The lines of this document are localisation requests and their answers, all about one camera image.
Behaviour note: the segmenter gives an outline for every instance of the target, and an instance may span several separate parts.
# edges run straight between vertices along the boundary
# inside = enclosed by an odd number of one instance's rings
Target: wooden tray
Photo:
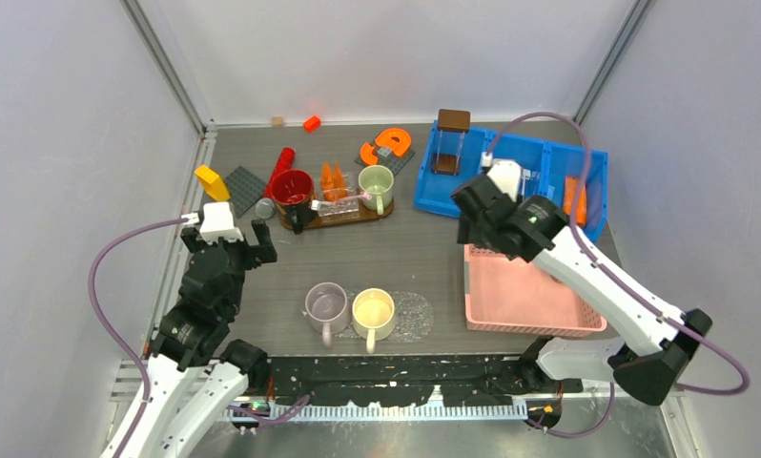
[[[350,218],[350,219],[335,219],[330,221],[322,221],[321,217],[316,217],[313,221],[310,222],[310,224],[305,226],[305,229],[318,229],[320,227],[332,227],[332,226],[341,226],[343,224],[353,224],[356,222],[369,222],[369,221],[377,221],[378,219],[384,219],[389,216],[390,213],[392,213],[392,210],[395,209],[395,200],[392,199],[391,202],[389,202],[389,205],[386,206],[383,212],[383,215],[378,216],[378,212],[375,210],[370,210],[366,208],[362,203],[359,202],[358,205],[359,208],[359,216],[357,218]],[[291,223],[285,220],[284,215],[278,214],[279,217],[279,223],[282,224],[282,227],[285,229],[293,231],[294,228],[291,226]]]

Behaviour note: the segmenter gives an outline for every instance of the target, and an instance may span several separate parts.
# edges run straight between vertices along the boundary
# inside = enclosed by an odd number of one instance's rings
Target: orange toy piece
[[[339,162],[333,161],[333,187],[336,188],[336,199],[347,197],[347,181],[344,179],[344,175],[341,174],[339,168]]]
[[[201,165],[195,169],[195,176],[198,177],[201,185],[204,187],[204,191],[210,198],[223,202],[229,200],[229,188],[226,187],[226,183],[223,182],[223,178],[220,177],[214,170],[205,165]]]
[[[324,192],[324,200],[335,202],[336,194],[333,192],[333,188],[335,187],[333,182],[333,172],[330,171],[330,164],[327,162],[324,162],[324,165],[321,166],[321,179],[319,180],[319,184],[321,184],[321,191]]]
[[[379,148],[388,148],[392,150],[397,157],[403,157],[408,153],[411,147],[411,135],[405,130],[393,127],[386,129],[375,137],[375,145],[364,143],[360,147],[360,160],[365,165],[376,165],[378,163],[377,151]]]
[[[318,116],[310,116],[302,126],[305,128],[308,134],[315,131],[321,125],[321,119]]]
[[[566,177],[566,188],[563,191],[563,211],[571,216],[571,202],[574,200],[574,192],[577,191],[577,183],[579,178]],[[588,204],[586,202],[586,187],[583,187],[583,194],[580,196],[580,203],[577,205],[577,225],[586,225],[586,208]]]

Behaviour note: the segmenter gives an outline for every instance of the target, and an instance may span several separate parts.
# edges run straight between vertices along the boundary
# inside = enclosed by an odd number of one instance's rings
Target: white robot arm
[[[701,336],[711,328],[711,319],[700,310],[684,313],[657,298],[585,239],[588,249],[598,255],[597,263],[592,262],[573,238],[568,215],[550,199],[533,196],[516,202],[520,177],[521,167],[514,161],[493,160],[486,174],[453,193],[451,197],[462,210],[459,243],[474,243],[511,259],[534,262],[600,312],[621,336],[608,341],[543,339],[530,347],[526,357],[534,358],[550,379],[615,382],[639,401],[660,405],[698,342],[650,313],[614,283],[602,266],[664,317]]]
[[[188,456],[249,383],[259,387],[268,379],[266,353],[244,341],[232,341],[205,385],[178,411],[229,334],[229,323],[239,312],[245,272],[277,261],[265,223],[252,221],[257,244],[249,245],[235,227],[228,202],[208,203],[202,212],[183,217],[187,222],[181,239],[193,256],[181,279],[178,303],[162,319],[151,344],[149,380],[136,395],[137,401],[148,402],[147,408],[138,421],[139,403],[129,408],[103,458]],[[150,396],[143,400],[146,383]]]

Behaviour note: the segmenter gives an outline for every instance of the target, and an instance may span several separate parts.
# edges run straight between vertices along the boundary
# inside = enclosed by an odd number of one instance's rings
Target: cream mug
[[[395,302],[378,288],[361,291],[353,301],[353,328],[366,339],[366,352],[375,353],[375,342],[392,334],[397,323]]]

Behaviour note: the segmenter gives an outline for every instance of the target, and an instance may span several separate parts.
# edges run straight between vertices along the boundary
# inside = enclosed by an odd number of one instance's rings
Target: yellow block
[[[218,202],[229,200],[229,190],[226,188],[226,183],[214,170],[202,165],[195,169],[195,176],[198,177],[198,181],[201,182],[201,186],[204,187],[204,191],[210,198]]]

